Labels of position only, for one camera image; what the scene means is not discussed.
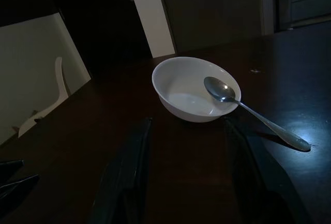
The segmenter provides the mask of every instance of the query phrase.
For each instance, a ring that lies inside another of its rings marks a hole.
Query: bowl rim
[[[174,108],[178,109],[178,110],[181,110],[185,113],[189,113],[189,114],[192,114],[192,115],[196,115],[196,116],[203,116],[203,117],[216,117],[216,116],[223,116],[223,115],[226,115],[226,114],[229,114],[231,113],[232,111],[234,111],[238,105],[234,103],[234,108],[230,111],[225,111],[224,114],[196,114],[196,113],[191,113],[191,112],[188,112],[188,111],[184,111],[182,110],[181,108],[179,108],[178,106],[174,105],[173,103],[171,103],[170,101],[168,101],[167,99],[165,99],[162,94],[159,92],[159,90],[156,88],[155,86],[155,80],[154,80],[154,77],[155,77],[155,74],[156,74],[156,71],[164,64],[167,64],[173,60],[178,60],[178,59],[183,59],[183,58],[186,58],[186,59],[190,59],[190,60],[196,60],[196,61],[202,61],[203,63],[208,63],[208,64],[212,64],[212,65],[215,65],[216,67],[220,68],[222,70],[222,72],[224,73],[227,73],[235,82],[236,84],[238,85],[238,88],[239,88],[239,96],[238,96],[238,101],[241,100],[242,98],[242,91],[240,89],[240,86],[237,82],[237,80],[235,80],[235,78],[230,74],[228,73],[225,69],[223,69],[222,67],[212,63],[212,62],[209,62],[207,60],[204,60],[204,59],[201,59],[201,58],[197,58],[197,57],[185,57],[185,56],[180,56],[180,57],[172,57],[172,58],[168,58],[164,61],[162,61],[161,63],[159,63],[153,70],[153,73],[152,73],[152,84],[153,84],[153,87],[156,91],[156,93],[159,95],[159,97],[161,97],[166,103],[168,103],[169,105],[173,106]]]

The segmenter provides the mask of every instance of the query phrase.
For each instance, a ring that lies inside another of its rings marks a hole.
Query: chair
[[[30,128],[32,128],[41,118],[48,115],[51,111],[53,111],[57,106],[59,106],[62,102],[64,102],[64,100],[68,98],[68,92],[66,90],[62,73],[62,57],[57,57],[55,60],[55,76],[59,91],[57,101],[54,104],[50,105],[48,108],[38,112],[37,114],[27,119],[20,127],[18,135],[19,137],[22,136],[25,132],[27,132]]]

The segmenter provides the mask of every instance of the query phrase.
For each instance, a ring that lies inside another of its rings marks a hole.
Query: ceramic bowl
[[[206,90],[205,77],[215,77],[241,91],[236,80],[221,67],[195,57],[174,57],[155,67],[152,83],[165,108],[189,122],[210,122],[232,112],[237,104],[215,100]]]

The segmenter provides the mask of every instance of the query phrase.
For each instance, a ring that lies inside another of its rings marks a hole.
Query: metal spoon
[[[275,134],[277,134],[283,141],[285,141],[290,146],[303,152],[307,152],[310,150],[310,144],[308,144],[307,141],[269,121],[260,114],[256,113],[251,108],[247,107],[242,102],[235,100],[235,93],[233,89],[219,79],[213,77],[206,77],[203,82],[209,94],[211,94],[216,100],[221,102],[233,102],[238,104],[239,106],[242,106],[256,118],[262,121],[268,128],[274,131]]]

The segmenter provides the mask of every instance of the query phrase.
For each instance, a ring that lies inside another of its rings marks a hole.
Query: table surface
[[[312,144],[302,153],[264,140],[315,223],[331,222],[331,23],[185,54],[238,81],[243,101]],[[165,58],[116,66],[73,94],[0,157],[24,159],[15,175],[40,181],[3,223],[83,223],[106,164],[130,127],[153,118],[145,223],[239,223],[221,119],[189,123],[170,114],[151,74]],[[237,108],[232,115],[269,133]]]

